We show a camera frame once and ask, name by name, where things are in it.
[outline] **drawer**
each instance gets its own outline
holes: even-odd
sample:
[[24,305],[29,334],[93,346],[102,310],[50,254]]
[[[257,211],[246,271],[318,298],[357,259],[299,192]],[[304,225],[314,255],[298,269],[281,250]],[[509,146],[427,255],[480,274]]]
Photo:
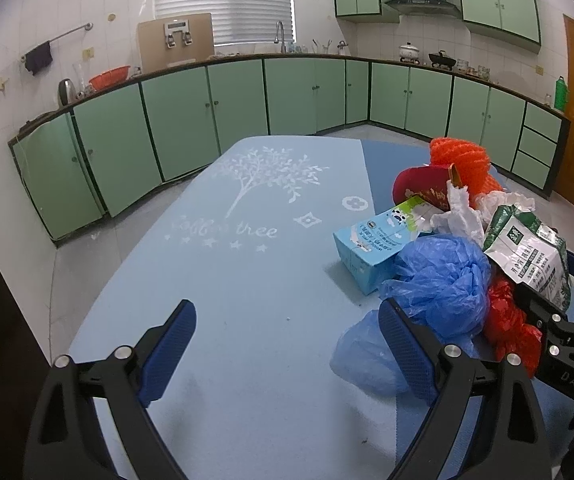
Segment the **drawer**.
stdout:
[[518,147],[522,152],[537,158],[543,164],[551,166],[556,152],[556,144],[539,134],[534,133],[529,128],[523,128],[521,143]]
[[550,168],[529,155],[525,155],[525,153],[516,152],[512,173],[542,189],[545,187],[547,176],[550,174]]
[[556,142],[558,134],[560,133],[560,125],[562,119],[557,117],[552,112],[547,112],[538,106],[531,103],[527,104],[527,112],[525,113],[525,126],[549,137]]

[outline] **orange mesh bag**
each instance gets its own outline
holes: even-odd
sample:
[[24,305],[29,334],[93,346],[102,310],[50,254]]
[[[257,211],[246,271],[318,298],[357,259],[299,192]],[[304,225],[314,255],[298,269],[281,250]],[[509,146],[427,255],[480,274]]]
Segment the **orange mesh bag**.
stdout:
[[429,144],[432,165],[455,164],[464,186],[470,192],[470,205],[474,197],[493,190],[501,191],[502,186],[490,174],[490,158],[484,148],[468,140],[434,139]]

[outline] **blue box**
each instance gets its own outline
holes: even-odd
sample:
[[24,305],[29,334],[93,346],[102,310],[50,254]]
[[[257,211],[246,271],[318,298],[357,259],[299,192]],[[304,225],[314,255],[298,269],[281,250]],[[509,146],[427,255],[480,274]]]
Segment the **blue box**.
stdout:
[[442,211],[413,196],[384,213],[334,233],[338,256],[367,296],[393,277],[394,257]]

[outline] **light blue tablecloth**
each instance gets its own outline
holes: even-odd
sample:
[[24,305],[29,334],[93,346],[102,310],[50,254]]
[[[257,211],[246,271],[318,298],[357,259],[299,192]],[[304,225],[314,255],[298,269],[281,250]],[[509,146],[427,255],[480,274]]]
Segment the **light blue tablecloth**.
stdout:
[[[70,354],[83,362],[133,345],[187,298],[196,332],[149,414],[190,479],[387,478],[427,408],[409,395],[374,399],[331,372],[340,334],[380,303],[360,293],[332,233],[389,207],[395,176],[427,162],[426,148],[385,142],[238,142],[134,248]],[[538,389],[558,450],[573,405]],[[135,478],[97,405],[119,474]]]

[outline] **white tile wall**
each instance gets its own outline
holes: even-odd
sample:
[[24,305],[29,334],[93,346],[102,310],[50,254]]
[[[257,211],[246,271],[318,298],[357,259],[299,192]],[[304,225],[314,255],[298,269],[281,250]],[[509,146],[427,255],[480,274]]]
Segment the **white tile wall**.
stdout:
[[[567,39],[563,14],[574,18],[573,0],[537,0],[541,19],[540,54],[503,41],[470,33],[460,20],[449,16],[401,16],[400,24],[358,25],[359,56],[397,59],[398,47],[408,41],[418,47],[423,62],[427,54],[444,50],[447,56],[465,59],[470,66],[490,69],[491,80],[539,101],[554,95],[556,80],[568,78]],[[536,73],[536,66],[544,75]]]
[[[346,40],[357,50],[357,27],[337,20],[334,0],[294,0],[297,40],[327,44],[331,52]],[[107,17],[116,15],[113,22]],[[140,64],[136,25],[154,18],[152,0],[0,0],[0,269],[41,348],[48,355],[49,305],[55,249],[27,197],[14,167],[7,140],[27,120],[57,108],[56,87],[63,78],[76,81],[73,63],[82,50],[95,56],[83,63],[86,77],[117,66]],[[51,45],[53,62],[38,76],[26,71],[20,56],[43,41],[86,22],[80,30]],[[393,33],[383,51],[394,53]],[[233,46],[224,52],[273,52],[272,43]]]

